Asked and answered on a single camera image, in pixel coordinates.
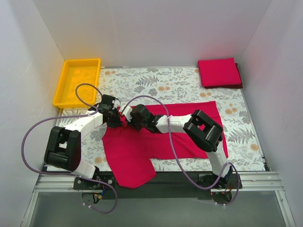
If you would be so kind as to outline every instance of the folded red cloth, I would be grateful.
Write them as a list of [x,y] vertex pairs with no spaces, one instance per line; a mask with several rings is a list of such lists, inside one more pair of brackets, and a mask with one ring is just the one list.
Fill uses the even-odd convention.
[[202,86],[205,88],[243,88],[233,58],[198,61]]
[[[153,114],[166,114],[161,105],[147,105]],[[169,104],[166,105],[169,114],[182,116],[202,110],[222,126],[221,118],[215,101],[207,103]],[[207,158],[204,151],[199,149],[187,134],[172,134],[174,147],[178,158],[199,157]],[[174,159],[169,143],[169,135],[152,134],[142,128],[137,131],[123,120],[122,127],[107,128],[103,136],[104,151],[107,162],[112,169],[120,186],[136,188],[156,176],[150,158]],[[228,157],[225,136],[223,149]]]

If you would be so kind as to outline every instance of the yellow tray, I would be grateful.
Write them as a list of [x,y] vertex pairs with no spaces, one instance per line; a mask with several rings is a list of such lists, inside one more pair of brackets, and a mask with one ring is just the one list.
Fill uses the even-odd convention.
[[[82,83],[98,86],[101,59],[66,60],[63,64],[61,76],[53,99],[53,105],[59,108],[87,107],[76,97],[76,87]],[[94,105],[97,91],[90,86],[83,85],[78,94],[88,104]]]

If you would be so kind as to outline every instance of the stack of folded cloth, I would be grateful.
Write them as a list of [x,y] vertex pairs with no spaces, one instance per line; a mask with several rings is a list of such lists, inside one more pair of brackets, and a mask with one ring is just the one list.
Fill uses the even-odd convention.
[[205,88],[243,88],[233,58],[198,61],[202,86]]

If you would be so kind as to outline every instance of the floral tablecloth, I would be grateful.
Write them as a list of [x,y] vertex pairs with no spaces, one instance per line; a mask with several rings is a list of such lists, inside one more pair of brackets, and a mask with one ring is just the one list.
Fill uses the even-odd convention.
[[[240,171],[265,170],[240,89],[205,89],[201,86],[197,68],[102,69],[98,88],[103,94],[119,98],[122,105],[138,95],[151,95],[164,104],[216,101],[227,140],[228,160]],[[137,104],[156,102],[141,98],[132,102],[132,105]],[[84,114],[86,111],[84,108],[64,109],[62,115]],[[58,125],[64,126],[75,120],[61,119]],[[106,125],[102,125],[82,140],[82,157],[100,170],[110,171],[102,143],[105,132]],[[187,171],[211,170],[208,159],[184,158],[180,162]],[[156,171],[180,171],[174,159],[152,159],[152,163]]]

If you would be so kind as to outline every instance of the white wall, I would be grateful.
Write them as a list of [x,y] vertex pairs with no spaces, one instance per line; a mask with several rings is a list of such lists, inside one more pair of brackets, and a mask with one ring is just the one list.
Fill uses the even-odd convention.
[[243,54],[271,0],[33,0],[64,59],[185,66]]
[[273,0],[241,61],[244,95],[265,158],[303,226],[303,3]]
[[[31,0],[2,0],[0,29],[0,226],[16,227],[38,177],[22,162],[21,141],[31,125],[57,115],[52,99],[63,57]],[[36,168],[53,125],[38,127],[26,144]]]

